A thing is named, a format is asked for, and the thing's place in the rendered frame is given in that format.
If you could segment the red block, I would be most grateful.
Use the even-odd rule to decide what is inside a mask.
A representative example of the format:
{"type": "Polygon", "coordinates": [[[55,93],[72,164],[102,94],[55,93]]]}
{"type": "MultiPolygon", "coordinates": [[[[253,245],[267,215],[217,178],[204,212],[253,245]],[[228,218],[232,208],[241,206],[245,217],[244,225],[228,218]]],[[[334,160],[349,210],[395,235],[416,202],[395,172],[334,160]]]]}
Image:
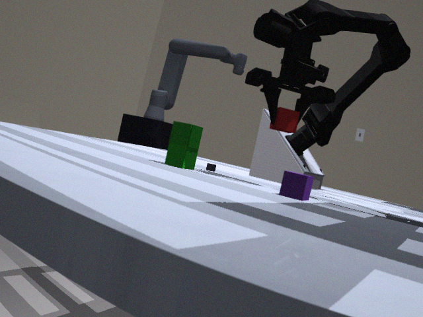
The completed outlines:
{"type": "Polygon", "coordinates": [[[274,125],[270,123],[270,129],[284,133],[296,133],[300,112],[287,108],[277,107],[277,116],[274,125]]]}

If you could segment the green block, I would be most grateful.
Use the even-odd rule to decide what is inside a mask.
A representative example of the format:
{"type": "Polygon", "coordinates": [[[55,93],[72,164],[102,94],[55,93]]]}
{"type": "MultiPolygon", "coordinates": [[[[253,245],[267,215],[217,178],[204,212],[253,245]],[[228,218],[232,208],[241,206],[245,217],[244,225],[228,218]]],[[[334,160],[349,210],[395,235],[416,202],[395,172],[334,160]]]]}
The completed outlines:
{"type": "Polygon", "coordinates": [[[203,128],[173,121],[169,143],[199,149],[203,128]]]}
{"type": "Polygon", "coordinates": [[[194,170],[198,149],[169,143],[165,164],[194,170]]]}

